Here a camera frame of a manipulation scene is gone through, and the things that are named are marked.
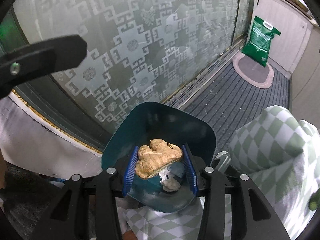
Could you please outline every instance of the black clamp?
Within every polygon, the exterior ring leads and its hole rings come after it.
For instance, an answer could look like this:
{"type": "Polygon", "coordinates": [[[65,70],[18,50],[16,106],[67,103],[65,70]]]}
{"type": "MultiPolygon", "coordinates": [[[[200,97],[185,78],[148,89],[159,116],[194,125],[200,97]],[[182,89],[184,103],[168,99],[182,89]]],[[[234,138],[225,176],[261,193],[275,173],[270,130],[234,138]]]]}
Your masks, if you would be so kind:
{"type": "MultiPolygon", "coordinates": [[[[246,174],[230,177],[189,157],[197,174],[197,196],[205,196],[198,240],[223,240],[225,195],[231,195],[231,239],[289,240],[281,220],[265,196],[246,174]]],[[[96,195],[97,240],[122,239],[115,197],[123,197],[125,158],[98,176],[73,175],[41,217],[31,240],[88,239],[89,195],[96,195]]]]}

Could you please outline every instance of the black plastic bracket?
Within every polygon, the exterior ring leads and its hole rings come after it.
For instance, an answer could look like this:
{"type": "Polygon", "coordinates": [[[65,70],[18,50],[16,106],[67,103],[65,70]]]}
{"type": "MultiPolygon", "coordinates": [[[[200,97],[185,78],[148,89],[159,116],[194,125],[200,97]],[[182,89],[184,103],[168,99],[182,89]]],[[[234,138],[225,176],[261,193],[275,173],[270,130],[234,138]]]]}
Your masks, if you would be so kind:
{"type": "Polygon", "coordinates": [[[89,239],[88,204],[94,194],[97,239],[122,240],[115,200],[115,195],[121,195],[112,189],[118,188],[117,178],[121,178],[117,171],[86,179],[73,175],[41,216],[30,240],[89,239]]]}
{"type": "Polygon", "coordinates": [[[231,195],[231,240],[290,240],[278,215],[247,175],[227,177],[217,170],[201,174],[208,192],[198,240],[224,239],[225,194],[231,195]]]}
{"type": "Polygon", "coordinates": [[[87,43],[79,35],[41,41],[0,57],[0,98],[16,85],[53,72],[76,68],[87,56],[87,43]]]}

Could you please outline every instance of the metal screw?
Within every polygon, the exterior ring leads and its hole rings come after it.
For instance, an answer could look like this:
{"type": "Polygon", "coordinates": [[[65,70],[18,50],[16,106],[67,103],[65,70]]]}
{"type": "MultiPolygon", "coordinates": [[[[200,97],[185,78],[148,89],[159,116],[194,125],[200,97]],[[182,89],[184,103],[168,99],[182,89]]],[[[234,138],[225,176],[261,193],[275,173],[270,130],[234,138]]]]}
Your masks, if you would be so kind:
{"type": "Polygon", "coordinates": [[[115,172],[116,172],[115,168],[108,168],[107,169],[107,173],[109,173],[109,174],[114,174],[115,172]]]}
{"type": "Polygon", "coordinates": [[[73,176],[71,177],[71,179],[72,179],[73,181],[78,181],[78,180],[80,179],[80,175],[79,175],[79,174],[75,174],[75,175],[73,175],[73,176]]]}
{"type": "Polygon", "coordinates": [[[210,167],[210,166],[207,166],[204,168],[204,171],[207,172],[207,173],[213,173],[213,168],[210,167]]]}
{"type": "Polygon", "coordinates": [[[13,75],[13,76],[18,75],[19,71],[20,71],[20,64],[17,62],[12,63],[10,66],[11,75],[13,75]]]}
{"type": "Polygon", "coordinates": [[[247,181],[249,179],[249,176],[247,174],[241,174],[240,179],[247,181]]]}

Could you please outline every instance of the ginger root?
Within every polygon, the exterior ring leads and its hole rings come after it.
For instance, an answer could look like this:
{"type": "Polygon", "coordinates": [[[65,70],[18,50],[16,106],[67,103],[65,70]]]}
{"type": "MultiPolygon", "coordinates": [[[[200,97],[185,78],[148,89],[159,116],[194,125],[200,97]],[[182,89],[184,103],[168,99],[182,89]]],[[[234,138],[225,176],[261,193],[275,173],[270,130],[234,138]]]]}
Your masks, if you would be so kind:
{"type": "Polygon", "coordinates": [[[136,174],[142,179],[150,179],[182,158],[182,150],[161,139],[150,141],[150,147],[143,145],[139,148],[136,164],[136,174]]]}

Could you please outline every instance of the dark fabric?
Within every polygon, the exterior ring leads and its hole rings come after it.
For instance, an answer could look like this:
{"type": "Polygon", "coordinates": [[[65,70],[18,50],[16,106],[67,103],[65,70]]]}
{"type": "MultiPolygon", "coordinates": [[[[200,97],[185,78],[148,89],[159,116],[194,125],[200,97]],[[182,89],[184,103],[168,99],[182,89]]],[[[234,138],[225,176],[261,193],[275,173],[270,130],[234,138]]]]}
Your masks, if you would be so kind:
{"type": "Polygon", "coordinates": [[[11,164],[8,164],[5,180],[6,188],[0,190],[4,213],[18,234],[27,240],[59,188],[11,164]]]}

